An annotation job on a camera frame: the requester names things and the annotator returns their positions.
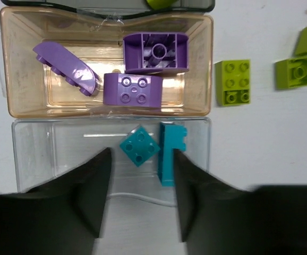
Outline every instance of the purple brick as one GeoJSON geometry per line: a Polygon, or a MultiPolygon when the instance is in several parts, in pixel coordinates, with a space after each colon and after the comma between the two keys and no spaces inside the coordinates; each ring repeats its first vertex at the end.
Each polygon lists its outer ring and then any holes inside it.
{"type": "Polygon", "coordinates": [[[123,38],[125,73],[183,73],[189,70],[188,36],[142,32],[123,38]]]}
{"type": "Polygon", "coordinates": [[[163,78],[123,73],[104,74],[105,105],[161,107],[163,78]]]}
{"type": "Polygon", "coordinates": [[[83,61],[73,55],[61,44],[44,41],[34,47],[37,60],[51,67],[51,70],[65,77],[72,86],[79,87],[86,96],[97,95],[100,77],[83,61]]]}

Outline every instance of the amber plastic container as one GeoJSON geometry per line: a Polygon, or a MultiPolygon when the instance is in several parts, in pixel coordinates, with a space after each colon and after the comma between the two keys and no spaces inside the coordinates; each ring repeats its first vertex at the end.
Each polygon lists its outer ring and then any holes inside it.
{"type": "Polygon", "coordinates": [[[140,19],[102,20],[42,7],[5,7],[0,12],[8,111],[16,118],[139,114],[205,116],[210,112],[212,18],[201,14],[160,14],[140,19]],[[44,40],[64,45],[102,79],[123,72],[125,35],[141,31],[185,32],[189,36],[189,71],[165,76],[162,107],[103,105],[103,86],[87,97],[32,51],[44,40]]]}

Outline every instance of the white surface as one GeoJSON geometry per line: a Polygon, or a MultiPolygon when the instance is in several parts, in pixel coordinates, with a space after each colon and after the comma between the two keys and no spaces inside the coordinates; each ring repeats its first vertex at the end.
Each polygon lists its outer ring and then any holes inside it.
{"type": "MultiPolygon", "coordinates": [[[[275,91],[273,74],[307,26],[307,1],[219,0],[212,17],[214,63],[251,59],[252,103],[220,108],[213,96],[211,172],[240,188],[307,183],[307,88],[275,91]]],[[[0,89],[0,192],[16,191],[12,121],[0,89]]]]}

